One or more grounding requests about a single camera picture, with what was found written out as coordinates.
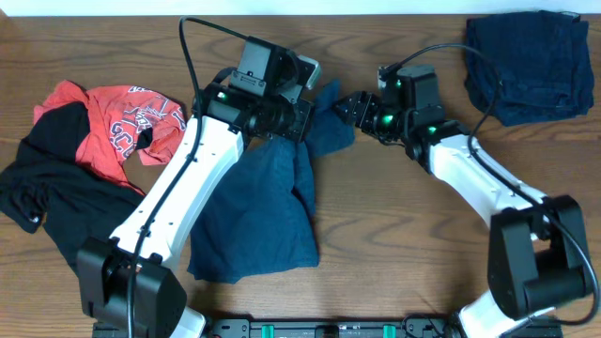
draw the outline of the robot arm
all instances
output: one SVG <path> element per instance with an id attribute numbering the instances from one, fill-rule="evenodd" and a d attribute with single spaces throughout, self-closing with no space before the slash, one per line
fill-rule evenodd
<path id="1" fill-rule="evenodd" d="M 581 257 L 538 208 L 494 178 L 468 148 L 469 131 L 446 120 L 439 101 L 438 80 L 431 66 L 400 69 L 380 82 L 382 99 L 356 92 L 338 101 L 337 114 L 383 145 L 401 145 L 430 175 L 451 185 L 490 229 L 490 290 L 462 309 L 452 337 L 496 338 L 519 328 L 530 317 L 593 292 Z M 549 198 L 526 185 L 488 156 L 471 138 L 478 157 L 502 178 L 562 220 L 588 256 L 578 204 L 569 196 Z M 550 239 L 536 253 L 532 241 Z"/>
<path id="2" fill-rule="evenodd" d="M 229 75 L 229 85 L 222 85 Z M 250 138 L 278 135 L 293 142 L 303 140 L 315 109 L 300 95 L 314 87 L 319 75 L 315 60 L 259 38 L 246 38 L 238 68 L 222 70 L 203 90 L 202 130 L 198 129 L 199 121 L 191 118 L 176 154 L 140 206 L 108 243 L 89 238 L 78 252 L 86 315 L 124 329 L 128 326 L 128 306 L 132 305 L 135 336 L 201 335 L 205 318 L 186 307 L 186 293 L 174 274 L 186 238 Z M 189 158 L 193 160 L 181 169 Z M 173 190 L 166 194 L 179 175 Z M 161 199 L 136 258 L 132 253 L 144 234 L 141 226 L 148 223 L 151 210 Z M 131 273 L 135 273 L 135 284 L 128 282 Z M 136 302 L 130 304 L 128 285 L 135 285 Z"/>

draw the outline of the clothing pile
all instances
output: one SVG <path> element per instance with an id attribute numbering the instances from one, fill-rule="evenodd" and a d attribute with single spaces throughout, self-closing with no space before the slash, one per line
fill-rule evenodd
<path id="1" fill-rule="evenodd" d="M 493 114 L 504 126 L 587 114 L 594 86 L 588 29 L 579 16 L 548 11 L 468 20 L 467 44 L 499 70 L 501 95 Z M 472 53 L 466 64 L 471 103 L 484 111 L 495 93 L 494 71 Z"/>
<path id="2" fill-rule="evenodd" d="M 123 162 L 134 150 L 143 164 L 169 162 L 184 116 L 178 104 L 141 87 L 84 91 L 65 81 L 34 109 L 34 124 L 0 174 L 0 210 L 29 233 L 44 223 L 76 271 L 85 239 L 108 239 L 144 198 Z"/>
<path id="3" fill-rule="evenodd" d="M 193 229 L 194 276 L 234 283 L 318 264 L 310 159 L 354 141 L 353 129 L 328 109 L 339 87 L 335 81 L 317 97 L 305 143 L 276 137 L 228 171 Z M 125 85 L 85 91 L 62 82 L 34 109 L 33 129 L 0 174 L 0 210 L 29 233 L 43 223 L 77 273 L 84 241 L 108 239 L 144 198 L 124 161 L 137 150 L 144 165 L 168 163 L 185 128 L 181 107 L 157 92 Z"/>

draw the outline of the white wall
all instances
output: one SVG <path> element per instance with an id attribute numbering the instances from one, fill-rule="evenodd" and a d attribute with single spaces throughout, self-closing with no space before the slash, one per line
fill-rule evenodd
<path id="1" fill-rule="evenodd" d="M 0 0 L 8 16 L 601 13 L 601 0 Z"/>

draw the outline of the camera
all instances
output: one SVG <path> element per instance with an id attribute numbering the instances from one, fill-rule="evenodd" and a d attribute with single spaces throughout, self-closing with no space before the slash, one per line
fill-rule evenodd
<path id="1" fill-rule="evenodd" d="M 228 85 L 217 79 L 203 90 L 205 115 L 228 123 L 231 131 L 243 131 L 246 137 L 304 140 L 315 107 L 301 94 L 313 89 L 321 75 L 317 61 L 248 37 L 238 67 L 223 71 L 230 77 Z"/>

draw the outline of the red t-shirt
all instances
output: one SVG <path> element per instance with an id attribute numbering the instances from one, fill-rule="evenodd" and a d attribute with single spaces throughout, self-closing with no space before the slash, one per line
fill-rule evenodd
<path id="1" fill-rule="evenodd" d="M 63 81 L 41 106 L 34 108 L 34 124 L 46 112 L 74 101 L 87 108 L 90 133 L 77 149 L 75 160 L 106 180 L 133 187 L 123 162 L 136 148 L 140 132 L 152 128 L 152 143 L 138 150 L 143 165 L 168 163 L 186 129 L 181 107 L 165 96 L 139 86 L 116 85 L 84 91 Z"/>

